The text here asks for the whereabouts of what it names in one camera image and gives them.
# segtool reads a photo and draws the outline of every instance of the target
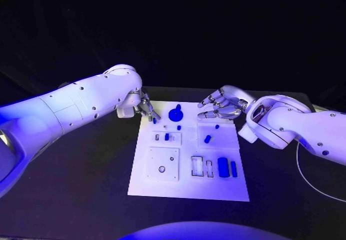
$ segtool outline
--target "white board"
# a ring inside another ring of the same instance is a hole
[[[213,108],[197,108],[196,102],[150,102],[161,120],[153,124],[147,116],[141,117],[127,194],[248,202],[233,121],[219,118],[199,119],[197,113]],[[181,107],[183,119],[173,122],[168,112],[177,104]],[[207,144],[206,135],[212,137]],[[202,157],[202,166],[200,162],[193,165],[191,157]],[[217,158],[228,159],[229,177],[219,177]],[[230,161],[235,161],[236,177],[232,177]],[[193,176],[193,166],[197,166],[197,171],[202,168],[203,176]]]

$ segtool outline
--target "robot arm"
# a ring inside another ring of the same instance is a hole
[[[213,111],[199,118],[233,119],[246,114],[238,134],[253,143],[261,139],[272,148],[284,149],[292,140],[315,156],[346,165],[346,115],[336,111],[311,112],[308,107],[284,95],[255,99],[239,88],[223,86],[197,104],[213,104]]]
[[[115,65],[47,94],[0,108],[0,197],[18,180],[29,162],[73,129],[116,110],[119,118],[160,119],[141,90],[135,69]]]

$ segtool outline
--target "small blue piece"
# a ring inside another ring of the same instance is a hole
[[[217,159],[217,175],[220,178],[229,177],[229,161],[225,157]]]
[[[212,136],[210,136],[210,135],[206,135],[203,142],[207,144],[209,141],[210,141],[210,139],[212,139]]]
[[[236,174],[236,162],[230,161],[230,169],[232,169],[232,177],[236,178],[238,174]]]
[[[176,105],[176,108],[168,111],[167,117],[170,121],[178,122],[183,119],[183,112],[180,104]]]

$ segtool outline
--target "black table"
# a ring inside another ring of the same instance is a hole
[[[199,102],[215,90],[147,87],[151,100]],[[278,92],[249,91],[255,97]],[[311,103],[302,93],[279,92]],[[284,150],[240,137],[249,202],[128,196],[141,116],[112,112],[67,135],[29,164],[0,198],[0,236],[109,240],[147,227],[213,221],[255,227],[291,239],[344,239],[346,203],[313,190],[295,164],[297,142]],[[235,120],[242,126],[245,116]],[[346,199],[346,167],[300,150],[311,183]]]

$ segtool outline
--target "cable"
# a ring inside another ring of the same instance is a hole
[[[310,185],[310,187],[311,187],[320,194],[323,194],[324,196],[330,197],[331,199],[339,200],[339,201],[341,201],[341,202],[346,203],[346,200],[343,200],[343,199],[340,199],[340,198],[337,198],[337,197],[334,197],[334,196],[330,196],[330,195],[327,195],[324,192],[321,192],[321,191],[313,186],[313,184],[308,182],[308,180],[305,179],[304,174],[302,174],[302,172],[301,172],[298,151],[300,151],[300,143],[297,143],[295,159],[297,159],[297,169],[298,169],[298,172],[300,172],[301,177],[304,178],[304,181],[307,182],[307,184]]]

